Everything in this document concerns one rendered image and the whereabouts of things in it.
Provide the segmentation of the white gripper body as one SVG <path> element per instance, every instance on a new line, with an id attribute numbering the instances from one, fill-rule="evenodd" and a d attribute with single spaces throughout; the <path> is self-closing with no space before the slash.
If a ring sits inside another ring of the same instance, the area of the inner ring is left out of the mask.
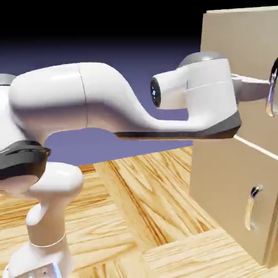
<path id="1" fill-rule="evenodd" d="M 269 93 L 270 83 L 267 80 L 231 75 L 237 102 L 250 102 L 264 99 Z"/>

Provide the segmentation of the curved metal door handle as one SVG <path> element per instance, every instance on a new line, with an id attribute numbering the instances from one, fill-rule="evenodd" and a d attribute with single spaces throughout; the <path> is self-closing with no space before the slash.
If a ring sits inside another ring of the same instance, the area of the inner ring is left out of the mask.
<path id="1" fill-rule="evenodd" d="M 269 93 L 266 97 L 266 113 L 269 117 L 274 117 L 273 101 L 275 94 L 275 86 L 278 78 L 278 57 L 275 59 L 273 66 L 271 68 L 271 73 L 269 77 Z"/>

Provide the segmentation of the light wood cabinet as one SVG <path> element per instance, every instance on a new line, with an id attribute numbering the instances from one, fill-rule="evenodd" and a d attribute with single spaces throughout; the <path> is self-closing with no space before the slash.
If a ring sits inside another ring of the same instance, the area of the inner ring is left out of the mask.
<path id="1" fill-rule="evenodd" d="M 278 0 L 273 6 L 208 11 L 200 49 L 225 55 L 231 71 L 268 79 L 278 58 Z M 259 264 L 278 265 L 278 81 L 274 111 L 265 99 L 240 102 L 233 139 L 195 141 L 190 196 Z"/>

